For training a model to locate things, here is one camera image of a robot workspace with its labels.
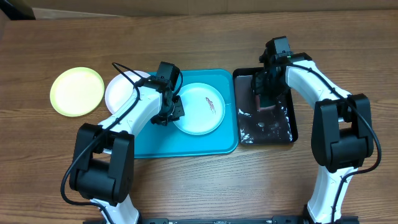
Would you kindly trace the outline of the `light blue plate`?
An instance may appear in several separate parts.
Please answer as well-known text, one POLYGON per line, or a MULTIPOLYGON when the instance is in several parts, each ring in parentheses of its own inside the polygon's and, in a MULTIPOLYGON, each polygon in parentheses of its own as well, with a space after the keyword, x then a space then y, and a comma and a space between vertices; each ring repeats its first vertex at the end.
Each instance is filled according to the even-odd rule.
POLYGON ((223 121, 226 105, 221 93, 205 83, 191 83, 180 90, 185 115, 174 121, 179 130, 191 135, 214 131, 223 121))

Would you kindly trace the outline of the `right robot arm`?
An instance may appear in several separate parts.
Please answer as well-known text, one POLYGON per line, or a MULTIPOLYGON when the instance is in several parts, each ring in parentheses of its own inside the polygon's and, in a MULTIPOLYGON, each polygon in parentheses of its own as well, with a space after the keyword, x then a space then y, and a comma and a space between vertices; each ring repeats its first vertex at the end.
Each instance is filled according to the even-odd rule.
POLYGON ((373 150, 380 148, 371 124, 370 102, 352 95, 329 80, 305 53, 264 53, 264 69, 252 80, 260 97, 297 91, 312 107, 312 154, 318 175, 305 209, 309 223, 343 223, 341 206, 353 176, 373 150))

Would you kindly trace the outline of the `yellow-green plate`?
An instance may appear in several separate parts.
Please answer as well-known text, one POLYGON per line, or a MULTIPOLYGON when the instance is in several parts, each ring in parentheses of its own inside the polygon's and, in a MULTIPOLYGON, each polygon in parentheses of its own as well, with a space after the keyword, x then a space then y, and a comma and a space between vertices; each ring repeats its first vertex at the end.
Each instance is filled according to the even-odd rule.
POLYGON ((50 103, 64 116, 78 117, 93 111, 103 99, 104 81, 87 67, 71 68, 59 75, 50 89, 50 103))

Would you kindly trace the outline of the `green and red sponge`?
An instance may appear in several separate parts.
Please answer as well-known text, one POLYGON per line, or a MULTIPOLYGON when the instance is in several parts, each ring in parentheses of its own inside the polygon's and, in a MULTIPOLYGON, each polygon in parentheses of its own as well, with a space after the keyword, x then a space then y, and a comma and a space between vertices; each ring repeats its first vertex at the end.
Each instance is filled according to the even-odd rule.
POLYGON ((276 105, 276 99, 269 95, 256 95, 255 102, 258 111, 273 110, 276 105))

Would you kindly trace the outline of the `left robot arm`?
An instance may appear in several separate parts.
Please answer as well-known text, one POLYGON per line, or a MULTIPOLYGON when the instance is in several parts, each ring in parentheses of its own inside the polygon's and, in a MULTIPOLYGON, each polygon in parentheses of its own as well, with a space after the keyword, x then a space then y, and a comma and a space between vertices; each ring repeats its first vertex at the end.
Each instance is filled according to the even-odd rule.
POLYGON ((143 127, 152 122, 168 125, 183 116, 178 95, 182 78, 139 78, 132 82, 130 97, 112 116, 100 124, 83 124, 77 133, 73 161, 62 183, 61 195, 69 186, 85 202, 79 206, 99 208, 103 223, 141 223, 129 191, 134 177, 134 144, 143 127))

